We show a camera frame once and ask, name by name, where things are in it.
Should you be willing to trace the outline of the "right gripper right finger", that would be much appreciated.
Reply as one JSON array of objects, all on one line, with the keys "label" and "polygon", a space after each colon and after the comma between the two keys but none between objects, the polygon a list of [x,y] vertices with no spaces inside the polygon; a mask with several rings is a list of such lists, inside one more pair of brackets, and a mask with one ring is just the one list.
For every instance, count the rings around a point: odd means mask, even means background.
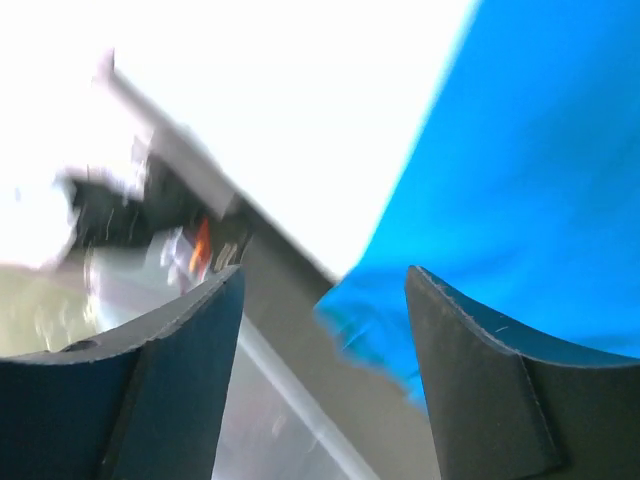
[{"label": "right gripper right finger", "polygon": [[639,363],[557,339],[428,271],[405,291],[445,479],[635,479]]}]

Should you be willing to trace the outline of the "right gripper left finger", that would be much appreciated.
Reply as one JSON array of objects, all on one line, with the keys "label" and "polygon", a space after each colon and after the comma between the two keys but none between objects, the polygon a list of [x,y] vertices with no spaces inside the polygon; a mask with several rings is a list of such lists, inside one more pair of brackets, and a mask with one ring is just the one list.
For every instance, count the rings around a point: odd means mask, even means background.
[{"label": "right gripper left finger", "polygon": [[232,266],[62,351],[1,362],[5,479],[208,479],[244,304]]}]

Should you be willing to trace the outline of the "blue polo shirt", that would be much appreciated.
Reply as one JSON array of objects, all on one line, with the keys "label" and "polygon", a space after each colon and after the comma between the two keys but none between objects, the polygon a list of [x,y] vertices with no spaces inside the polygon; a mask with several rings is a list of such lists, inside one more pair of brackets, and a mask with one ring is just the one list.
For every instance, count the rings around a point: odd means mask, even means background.
[{"label": "blue polo shirt", "polygon": [[637,2],[481,2],[363,256],[319,301],[344,353],[424,408],[411,266],[638,356]]}]

